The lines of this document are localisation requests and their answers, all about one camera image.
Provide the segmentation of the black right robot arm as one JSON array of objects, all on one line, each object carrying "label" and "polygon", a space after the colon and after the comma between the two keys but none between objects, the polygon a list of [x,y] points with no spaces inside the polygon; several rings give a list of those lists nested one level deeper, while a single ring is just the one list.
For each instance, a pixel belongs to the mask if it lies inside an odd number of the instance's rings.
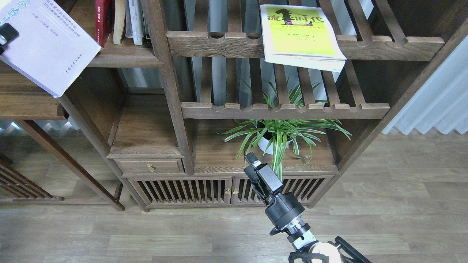
[{"label": "black right robot arm", "polygon": [[369,263],[368,258],[341,237],[335,242],[321,243],[310,231],[309,224],[301,216],[304,206],[292,193],[282,194],[282,182],[267,163],[262,163],[253,152],[245,156],[249,166],[244,169],[254,191],[267,206],[265,213],[274,225],[270,235],[281,232],[288,234],[292,251],[288,261],[301,259],[303,263]]}]

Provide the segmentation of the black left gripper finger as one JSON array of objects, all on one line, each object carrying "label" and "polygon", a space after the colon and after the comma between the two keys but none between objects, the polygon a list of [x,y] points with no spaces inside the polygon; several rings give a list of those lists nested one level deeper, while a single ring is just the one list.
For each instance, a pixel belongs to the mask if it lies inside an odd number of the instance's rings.
[{"label": "black left gripper finger", "polygon": [[12,42],[19,36],[18,30],[16,30],[8,22],[4,23],[0,27],[0,55],[5,52],[8,43]]}]

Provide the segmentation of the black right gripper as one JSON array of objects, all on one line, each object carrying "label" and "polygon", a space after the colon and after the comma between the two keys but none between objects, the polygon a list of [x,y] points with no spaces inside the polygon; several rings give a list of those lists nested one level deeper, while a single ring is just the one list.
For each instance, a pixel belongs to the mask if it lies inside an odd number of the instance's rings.
[{"label": "black right gripper", "polygon": [[292,193],[282,194],[283,184],[268,164],[262,162],[253,152],[245,155],[250,167],[244,168],[254,191],[267,206],[265,213],[274,224],[274,231],[298,231],[304,223],[301,215],[305,210]]}]

